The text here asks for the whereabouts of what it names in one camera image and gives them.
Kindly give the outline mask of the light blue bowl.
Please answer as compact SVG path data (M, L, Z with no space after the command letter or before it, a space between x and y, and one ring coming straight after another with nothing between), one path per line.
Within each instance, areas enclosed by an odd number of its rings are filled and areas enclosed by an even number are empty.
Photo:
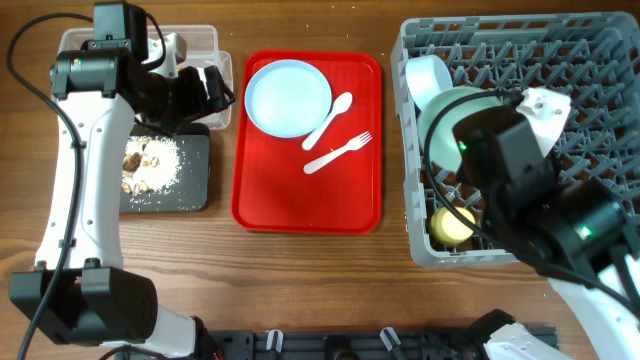
M409 59L406 80L409 93L420 110L435 96L453 87L447 65L436 55Z

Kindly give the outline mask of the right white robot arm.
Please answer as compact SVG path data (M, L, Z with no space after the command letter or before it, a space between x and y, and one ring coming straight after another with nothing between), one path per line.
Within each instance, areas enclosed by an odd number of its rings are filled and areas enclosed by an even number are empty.
M469 115L453 134L491 238L548 279L600 358L638 358L639 229L618 197L594 179L560 184L511 106Z

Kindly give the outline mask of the yellow plastic cup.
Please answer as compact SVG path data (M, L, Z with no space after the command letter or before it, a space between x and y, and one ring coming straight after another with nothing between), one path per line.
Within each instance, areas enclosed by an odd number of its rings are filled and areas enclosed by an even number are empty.
M429 230L437 242L447 246L457 246L474 233L446 207L435 211L429 223Z

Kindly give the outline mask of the white plastic spoon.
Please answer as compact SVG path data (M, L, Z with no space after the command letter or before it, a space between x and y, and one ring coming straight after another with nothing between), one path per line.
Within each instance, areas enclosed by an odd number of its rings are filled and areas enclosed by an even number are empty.
M352 102L353 95L351 92L344 92L339 95L333 102L332 108L325 120L316 129L314 129L302 142L302 148L305 151L311 150L323 135L330 123L333 121L333 119L336 116L345 113L350 108Z

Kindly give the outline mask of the white plastic fork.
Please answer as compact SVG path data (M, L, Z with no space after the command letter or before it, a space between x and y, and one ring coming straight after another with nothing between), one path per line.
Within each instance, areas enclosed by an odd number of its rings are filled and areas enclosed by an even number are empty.
M368 142L370 142L372 138L373 136L371 135L370 132L364 132L352 138L351 140L349 140L344 146L307 163L303 167L303 172L305 174L315 173L316 171L320 170L324 166L328 165L329 163L331 163L332 161L340 157L341 155L350 151L359 150Z

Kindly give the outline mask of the rice and food scraps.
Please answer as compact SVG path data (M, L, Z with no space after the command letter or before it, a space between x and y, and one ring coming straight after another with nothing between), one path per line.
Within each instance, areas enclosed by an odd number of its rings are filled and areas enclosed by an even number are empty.
M125 193L168 191L182 169L177 142L160 136L131 136L126 144L121 186Z

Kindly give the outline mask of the green bowl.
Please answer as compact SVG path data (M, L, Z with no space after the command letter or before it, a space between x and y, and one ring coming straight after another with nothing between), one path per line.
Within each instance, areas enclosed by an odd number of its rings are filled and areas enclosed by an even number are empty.
M419 145L425 153L425 139L435 117L450 103L459 98L482 93L483 89L459 86L443 91L430 100L423 108L417 120ZM439 122L430 142L430 159L442 169L457 172L461 162L461 154L453 135L453 127L465 117L476 112L500 106L502 101L498 97L484 97L466 102L449 111Z

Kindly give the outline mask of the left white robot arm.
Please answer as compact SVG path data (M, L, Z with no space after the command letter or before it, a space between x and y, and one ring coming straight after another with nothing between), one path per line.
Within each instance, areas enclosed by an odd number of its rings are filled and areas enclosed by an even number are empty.
M25 339L104 346L156 359L220 359L203 321L158 302L153 282L123 267L119 238L121 172L135 125L173 135L235 100L217 67L184 65L163 44L149 55L155 18L125 1L98 2L93 35L57 55L52 90L59 148L51 210L34 267L10 278L11 302L28 318Z

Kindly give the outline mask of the light blue plate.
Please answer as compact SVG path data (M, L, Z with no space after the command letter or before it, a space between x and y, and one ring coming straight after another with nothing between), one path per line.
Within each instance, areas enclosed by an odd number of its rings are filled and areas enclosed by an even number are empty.
M328 79L308 62L271 62L251 76L244 107L251 122L277 138L296 138L315 130L333 101Z

